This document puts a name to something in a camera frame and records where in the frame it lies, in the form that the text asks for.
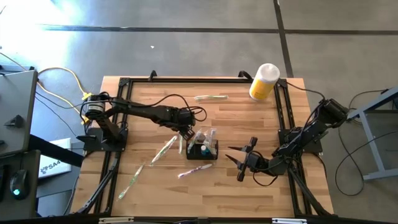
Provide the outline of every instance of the wire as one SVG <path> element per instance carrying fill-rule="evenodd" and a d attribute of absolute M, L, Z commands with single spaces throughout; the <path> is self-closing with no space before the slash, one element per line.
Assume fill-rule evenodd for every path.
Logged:
<path fill-rule="evenodd" d="M 325 163 L 324 163 L 323 159 L 317 153 L 313 153 L 313 155 L 316 158 L 318 158 L 318 160 L 322 163 L 323 170 L 325 171 L 325 177 L 327 178 L 328 177 L 328 173 L 326 172 L 326 166 L 325 166 Z"/>
<path fill-rule="evenodd" d="M 49 106 L 47 106 L 43 101 L 38 99 L 36 96 L 35 96 L 35 98 L 36 98 L 36 100 L 41 102 L 45 107 L 47 107 L 51 112 L 53 112 L 55 115 L 57 115 L 57 117 L 68 126 L 69 130 L 73 133 L 73 135 L 76 136 L 76 134 L 73 132 L 72 128 L 69 126 L 69 124 L 66 121 L 64 121 L 53 109 L 51 109 Z"/>
<path fill-rule="evenodd" d="M 295 86 L 295 85 L 293 85 L 293 84 L 291 84 L 291 83 L 289 83 L 289 82 L 286 82 L 286 83 L 289 84 L 289 85 L 291 85 L 292 87 L 294 87 L 294 88 L 296 88 L 296 89 L 303 90 L 303 91 L 309 91 L 309 92 L 311 92 L 311 93 L 316 93 L 316 94 L 322 96 L 323 100 L 326 99 L 325 96 L 324 96 L 322 93 L 318 92 L 318 91 L 300 88 L 300 87 Z"/>
<path fill-rule="evenodd" d="M 182 220 L 178 222 L 173 222 L 173 224 L 192 224 L 192 223 L 198 223 L 197 220 Z"/>
<path fill-rule="evenodd" d="M 16 62 L 15 60 L 13 60 L 12 58 L 8 57 L 7 55 L 5 55 L 4 53 L 1 53 L 1 55 L 5 56 L 6 58 L 8 58 L 10 61 L 14 62 L 15 64 L 17 64 L 18 66 L 21 67 L 21 69 L 23 69 L 23 71 L 27 71 L 26 68 L 24 68 L 22 65 L 20 65 L 18 62 Z"/>
<path fill-rule="evenodd" d="M 27 71 L 26 68 L 24 68 L 22 65 L 20 65 L 18 62 L 16 62 L 16 61 L 13 60 L 12 58 L 8 57 L 7 55 L 5 55 L 5 54 L 2 53 L 2 52 L 0 52 L 0 54 L 3 55 L 3 56 L 5 56 L 6 58 L 8 58 L 10 61 L 14 62 L 15 64 L 17 64 L 18 66 L 20 66 L 21 69 L 23 69 L 23 71 Z M 80 85 L 79 79 L 77 78 L 76 74 L 75 74 L 73 71 L 71 71 L 70 69 L 62 68 L 62 67 L 50 67 L 50 68 L 46 68 L 46 69 L 40 71 L 40 72 L 38 73 L 37 76 L 39 76 L 41 73 L 43 73 L 43 72 L 45 72 L 45 71 L 52 70 L 52 69 L 62 69 L 62 70 L 64 70 L 64 71 L 70 72 L 70 73 L 75 77 L 75 79 L 76 79 L 76 81 L 77 81 L 77 84 L 78 84 L 78 86 L 79 86 L 79 89 L 80 89 L 81 92 L 83 93 L 83 98 L 86 97 L 87 95 L 89 95 L 89 94 L 87 94 L 86 92 L 83 91 L 83 89 L 82 89 L 82 87 L 81 87 L 81 85 Z M 39 81 L 37 81 L 37 84 L 39 85 L 39 87 L 41 87 L 41 89 L 43 89 L 44 92 L 46 92 L 46 93 L 48 93 L 48 94 L 50 94 L 50 95 L 52 95 L 52 96 L 55 96 L 55 97 L 57 97 L 58 99 L 63 100 L 64 102 L 68 103 L 73 109 L 75 109 L 75 111 L 76 111 L 77 113 L 79 113 L 79 111 L 75 108 L 75 106 L 74 106 L 71 102 L 69 102 L 68 100 L 66 100 L 65 98 L 63 98 L 63 97 L 61 97 L 61 96 L 58 96 L 58 95 L 55 94 L 55 93 L 52 93 L 52 92 L 46 90 L 46 89 L 42 86 L 42 84 L 40 84 Z"/>
<path fill-rule="evenodd" d="M 362 172 L 361 172 L 361 170 L 359 169 L 358 165 L 356 164 L 355 160 L 352 158 L 351 155 L 354 154 L 354 153 L 355 153 L 356 151 L 358 151 L 359 149 L 361 149 L 362 147 L 368 145 L 370 142 L 373 142 L 373 141 L 375 141 L 375 140 L 377 140 L 377 139 L 379 139 L 379 138 L 382 138 L 382 137 L 384 137 L 384 136 L 387 136 L 387 135 L 389 135 L 389 134 L 394 134 L 394 133 L 398 133 L 398 131 L 391 131 L 391 132 L 389 132 L 389 133 L 382 134 L 382 135 L 380 135 L 379 137 L 376 137 L 376 138 L 374 138 L 374 139 L 368 141 L 367 143 L 363 144 L 362 146 L 359 146 L 359 147 L 356 148 L 353 152 L 348 152 L 348 150 L 345 148 L 345 146 L 344 146 L 344 144 L 343 144 L 343 146 L 344 146 L 344 148 L 346 149 L 348 155 L 347 155 L 346 157 L 344 157 L 344 159 L 338 164 L 338 166 L 337 166 L 337 168 L 336 168 L 336 172 L 335 172 L 335 184 L 336 184 L 336 186 L 337 186 L 337 189 L 338 189 L 343 195 L 347 195 L 347 196 L 355 196 L 355 195 L 358 195 L 359 193 L 362 192 L 363 187 L 364 187 L 364 180 L 363 180 Z M 338 169 L 340 168 L 340 166 L 342 165 L 342 163 L 343 163 L 348 157 L 350 157 L 351 160 L 355 163 L 355 166 L 358 168 L 359 174 L 361 174 L 361 188 L 360 188 L 359 191 L 357 191 L 356 193 L 353 193 L 353 194 L 347 194 L 347 193 L 343 192 L 343 191 L 340 189 L 340 186 L 339 186 L 338 183 L 337 183 L 337 172 L 338 172 Z"/>
<path fill-rule="evenodd" d="M 63 68 L 63 67 L 50 67 L 50 68 L 46 68 L 46 69 L 40 71 L 39 74 L 38 74 L 38 76 L 39 76 L 41 73 L 44 73 L 44 72 L 46 72 L 46 71 L 53 70 L 53 69 L 61 69 L 61 70 L 64 70 L 64 71 L 67 71 L 67 72 L 71 73 L 71 74 L 75 77 L 75 80 L 76 80 L 76 82 L 77 82 L 77 85 L 79 86 L 79 89 L 80 89 L 81 93 L 83 94 L 83 97 L 86 96 L 86 95 L 88 94 L 88 93 L 86 93 L 86 92 L 83 90 L 83 88 L 81 87 L 80 81 L 79 81 L 79 79 L 77 78 L 76 73 L 73 72 L 72 70 L 68 69 L 68 68 Z"/>
<path fill-rule="evenodd" d="M 118 125 L 118 124 L 122 124 L 122 125 L 120 125 L 119 134 L 122 133 L 122 131 L 124 131 L 124 130 L 126 130 L 126 131 L 128 130 L 129 123 L 127 121 L 120 121 L 120 122 L 116 123 L 116 125 Z"/>
<path fill-rule="evenodd" d="M 260 183 L 260 182 L 258 182 L 258 181 L 256 180 L 256 177 L 254 176 L 255 174 L 256 174 L 256 173 L 253 172 L 253 180 L 254 180 L 258 185 L 263 186 L 263 187 L 268 187 L 268 186 L 270 186 L 271 184 L 273 184 L 273 183 L 275 182 L 276 179 L 278 179 L 278 176 L 276 176 L 276 177 L 273 178 L 273 180 L 272 180 L 269 184 L 262 184 L 262 183 Z"/>
<path fill-rule="evenodd" d="M 324 101 L 322 101 L 322 103 L 318 104 L 318 106 L 310 113 L 310 116 L 309 116 L 309 117 L 307 118 L 307 120 L 305 121 L 304 127 L 300 130 L 300 134 L 299 134 L 300 136 L 298 137 L 298 144 L 299 144 L 299 145 L 301 145 L 301 142 L 302 142 L 302 136 L 303 136 L 304 129 L 307 127 L 308 122 L 310 121 L 312 115 L 313 115 L 315 112 L 319 112 L 319 108 L 321 108 L 321 106 L 323 106 L 323 102 L 324 102 Z"/>
<path fill-rule="evenodd" d="M 80 119 L 83 121 L 84 130 L 85 130 L 85 134 L 86 134 L 86 135 L 88 135 L 88 134 L 87 134 L 87 128 L 88 128 L 90 125 L 86 125 L 85 119 L 84 119 L 84 118 L 82 117 L 82 115 L 81 115 L 81 111 L 82 111 L 83 107 L 84 107 L 87 103 L 88 103 L 88 102 L 87 102 L 87 99 L 85 99 L 85 100 L 83 101 L 83 104 L 81 105 L 80 111 L 79 111 L 79 117 L 80 117 Z"/>
<path fill-rule="evenodd" d="M 65 211 L 63 212 L 63 215 L 67 214 L 70 203 L 72 202 L 72 198 L 73 198 L 73 196 L 75 196 L 75 190 L 76 190 L 76 185 L 77 185 L 78 179 L 79 179 L 79 176 L 76 177 L 75 183 L 73 184 L 72 193 L 70 194 L 70 198 L 69 198 L 67 207 L 65 208 Z"/>
<path fill-rule="evenodd" d="M 68 69 L 68 68 L 63 68 L 63 67 L 50 67 L 50 68 L 46 68 L 46 69 L 40 71 L 40 72 L 38 73 L 37 76 L 40 76 L 42 73 L 44 73 L 44 72 L 46 72 L 46 71 L 49 71 L 49 70 L 53 70 L 53 69 L 61 69 L 61 70 L 64 70 L 64 71 L 67 71 L 67 72 L 71 73 L 71 74 L 75 77 L 75 80 L 76 80 L 76 82 L 77 82 L 77 85 L 79 86 L 79 89 L 80 89 L 81 93 L 83 94 L 83 99 L 84 99 L 84 98 L 87 98 L 87 97 L 89 96 L 88 93 L 86 93 L 86 92 L 83 91 L 83 89 L 82 89 L 82 87 L 81 87 L 81 84 L 80 84 L 80 81 L 79 81 L 79 79 L 77 78 L 75 72 L 73 72 L 72 70 L 70 70 L 70 69 Z M 63 98 L 63 97 L 61 97 L 61 96 L 59 96 L 59 95 L 57 95 L 57 94 L 55 94 L 55 93 L 52 93 L 51 91 L 46 90 L 46 89 L 42 86 L 42 84 L 41 84 L 39 81 L 37 81 L 37 84 L 38 84 L 38 86 L 39 86 L 41 89 L 43 89 L 44 92 L 46 92 L 46 93 L 48 93 L 48 94 L 50 94 L 50 95 L 52 95 L 52 96 L 54 96 L 54 97 L 57 97 L 57 98 L 60 99 L 60 100 L 63 100 L 64 102 L 68 103 L 77 113 L 79 113 L 79 111 L 74 107 L 74 105 L 73 105 L 71 102 L 69 102 L 67 99 L 65 99 L 65 98 Z"/>
<path fill-rule="evenodd" d="M 7 5 L 5 5 L 2 9 L 1 9 L 1 11 L 0 11 L 0 15 L 2 14 L 2 12 L 4 11 L 4 9 L 7 7 Z"/>
<path fill-rule="evenodd" d="M 365 93 L 378 93 L 378 92 L 382 92 L 382 91 L 384 91 L 384 90 L 370 90 L 370 91 L 363 91 L 363 92 L 361 92 L 361 93 L 358 93 L 358 94 L 355 95 L 355 96 L 351 99 L 351 101 L 349 102 L 348 109 L 349 109 L 349 110 L 356 110 L 356 108 L 352 108 L 351 105 L 353 104 L 353 101 L 355 100 L 355 98 L 357 98 L 358 96 L 360 96 L 360 95 L 362 95 L 362 94 L 365 94 Z M 356 124 L 362 124 L 362 122 L 356 121 L 355 119 L 353 119 L 352 122 L 354 122 L 354 123 L 356 123 Z"/>
<path fill-rule="evenodd" d="M 36 92 L 36 94 L 38 94 L 38 95 L 41 96 L 42 98 L 45 98 L 46 100 L 48 100 L 49 102 L 51 102 L 51 103 L 54 104 L 55 106 L 59 106 L 59 107 L 61 107 L 61 108 L 63 108 L 63 109 L 74 109 L 74 108 L 76 108 L 76 107 L 78 107 L 78 106 L 80 106 L 80 105 L 83 104 L 83 103 L 80 103 L 80 104 L 78 104 L 78 105 L 75 105 L 75 106 L 68 106 L 68 107 L 66 107 L 66 106 L 61 106 L 61 105 L 57 104 L 56 102 L 54 102 L 54 101 L 48 99 L 47 97 L 41 95 L 41 94 L 38 93 L 38 92 Z"/>
<path fill-rule="evenodd" d="M 201 107 L 201 106 L 192 106 L 191 107 L 191 111 L 194 111 L 194 110 L 200 110 L 200 111 L 196 112 L 196 113 L 194 112 L 193 114 L 199 114 L 201 112 L 205 112 L 205 118 L 203 118 L 203 119 L 195 118 L 195 120 L 197 120 L 199 122 L 202 122 L 202 121 L 205 121 L 207 119 L 207 112 L 206 112 L 206 110 L 203 107 Z"/>

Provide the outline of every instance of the wooden table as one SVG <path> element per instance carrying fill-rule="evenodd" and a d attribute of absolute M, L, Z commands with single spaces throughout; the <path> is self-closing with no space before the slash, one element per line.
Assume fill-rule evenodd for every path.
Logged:
<path fill-rule="evenodd" d="M 116 96 L 119 79 L 120 77 L 104 77 L 101 90 Z M 301 78 L 289 78 L 288 82 L 304 87 Z M 293 217 L 287 175 L 280 176 L 269 187 L 257 185 L 249 173 L 243 182 L 238 182 L 238 170 L 225 156 L 229 154 L 243 161 L 244 153 L 228 149 L 228 146 L 244 146 L 252 136 L 258 137 L 255 150 L 264 157 L 270 158 L 271 153 L 279 146 L 279 120 L 274 93 L 270 93 L 266 101 L 259 103 L 249 97 L 249 87 L 250 85 L 241 83 L 135 83 L 132 101 L 150 104 L 176 93 L 184 96 L 190 106 L 204 107 L 208 117 L 204 122 L 197 122 L 194 130 L 217 128 L 216 139 L 219 140 L 220 155 L 212 168 L 178 179 L 179 173 L 209 162 L 188 161 L 185 154 L 178 153 L 176 142 L 154 167 L 145 166 L 126 196 L 117 201 L 118 195 L 128 186 L 138 167 L 144 162 L 148 165 L 164 144 L 176 135 L 149 119 L 128 116 L 129 137 L 120 162 L 112 216 Z M 291 87 L 289 93 L 295 123 L 303 126 L 310 114 L 307 94 Z M 197 95 L 228 95 L 229 98 L 225 101 L 198 104 L 193 99 Z M 185 106 L 178 97 L 167 98 L 161 104 Z M 84 160 L 72 212 L 77 211 L 88 200 L 98 185 L 103 157 L 103 152 L 95 152 Z M 309 189 L 324 208 L 333 213 L 322 164 L 314 155 L 304 154 L 302 159 Z M 256 175 L 256 179 L 264 184 L 269 183 L 272 178 L 264 174 Z M 104 192 L 102 209 L 106 204 L 108 187 Z M 298 191 L 297 194 L 302 202 L 301 192 Z"/>

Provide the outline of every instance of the computer mouse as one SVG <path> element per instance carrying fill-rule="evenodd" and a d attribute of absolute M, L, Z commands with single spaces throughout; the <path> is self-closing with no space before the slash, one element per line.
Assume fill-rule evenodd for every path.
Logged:
<path fill-rule="evenodd" d="M 29 195 L 29 181 L 27 170 L 15 172 L 10 179 L 10 191 L 17 200 L 22 200 Z"/>

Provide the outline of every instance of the concrete floor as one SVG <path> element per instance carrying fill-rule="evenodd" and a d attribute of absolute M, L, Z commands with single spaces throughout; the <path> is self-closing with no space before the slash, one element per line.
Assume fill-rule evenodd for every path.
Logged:
<path fill-rule="evenodd" d="M 395 0 L 279 0 L 286 29 L 397 30 Z M 274 63 L 286 77 L 279 34 L 70 32 L 43 31 L 33 24 L 113 27 L 200 27 L 277 29 L 273 0 L 115 0 L 13 1 L 0 15 L 2 51 L 38 70 L 51 66 L 72 69 L 86 90 L 100 90 L 104 75 L 236 76 L 240 70 L 255 74 L 262 63 Z M 286 35 L 294 77 L 348 105 L 355 94 L 396 86 L 398 40 L 395 35 Z M 49 90 L 79 103 L 80 92 L 72 76 L 48 72 L 40 80 Z M 377 94 L 358 98 L 355 106 Z M 308 94 L 314 108 L 317 95 Z M 81 134 L 80 119 L 72 110 L 51 106 Z M 343 138 L 349 150 L 366 142 L 354 136 L 360 126 L 345 124 Z M 73 137 L 46 107 L 36 102 L 32 134 L 46 140 Z M 336 130 L 322 140 L 328 183 L 335 213 L 341 217 L 394 222 L 398 219 L 398 177 L 365 183 L 364 191 L 347 197 L 337 191 L 334 176 L 346 155 Z M 398 152 L 389 152 L 398 157 Z M 355 154 L 366 174 L 376 170 L 369 148 Z M 340 170 L 343 190 L 354 192 L 359 177 L 347 162 Z M 69 192 L 43 198 L 42 215 L 59 215 Z M 44 213 L 44 208 L 53 208 Z"/>

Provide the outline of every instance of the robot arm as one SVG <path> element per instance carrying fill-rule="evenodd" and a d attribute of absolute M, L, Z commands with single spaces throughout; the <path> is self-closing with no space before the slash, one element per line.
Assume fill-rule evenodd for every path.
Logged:
<path fill-rule="evenodd" d="M 341 126 L 344 121 L 346 121 L 347 113 L 348 109 L 341 106 L 335 100 L 322 100 L 313 112 L 314 118 L 312 121 L 306 122 L 305 126 L 302 128 L 298 127 L 290 130 L 290 132 L 284 136 L 283 142 L 286 143 L 278 147 L 272 153 L 272 159 L 265 159 L 259 152 L 253 151 L 255 143 L 245 146 L 242 149 L 237 149 L 247 152 L 244 162 L 239 162 L 235 158 L 226 155 L 239 169 L 237 180 L 243 181 L 246 168 L 249 168 L 251 172 L 262 172 L 273 177 L 283 175 L 288 171 L 308 198 L 308 201 L 314 207 L 315 211 L 319 215 L 330 215 L 323 209 L 303 180 L 299 177 L 297 168 L 292 166 L 292 163 L 300 159 L 300 156 L 304 152 L 304 148 L 311 147 L 312 144 L 316 144 L 321 140 L 321 138 L 327 134 L 328 128 L 337 128 Z"/>
<path fill-rule="evenodd" d="M 106 102 L 109 102 L 112 108 L 105 111 Z M 195 115 L 189 108 L 143 105 L 124 99 L 111 98 L 105 94 L 91 96 L 86 104 L 88 105 L 86 117 L 96 121 L 103 130 L 105 138 L 109 140 L 120 138 L 119 127 L 109 120 L 109 117 L 116 113 L 148 118 L 159 126 L 165 126 L 180 133 L 185 140 L 189 140 L 195 134 L 192 130 L 192 126 L 195 125 Z"/>

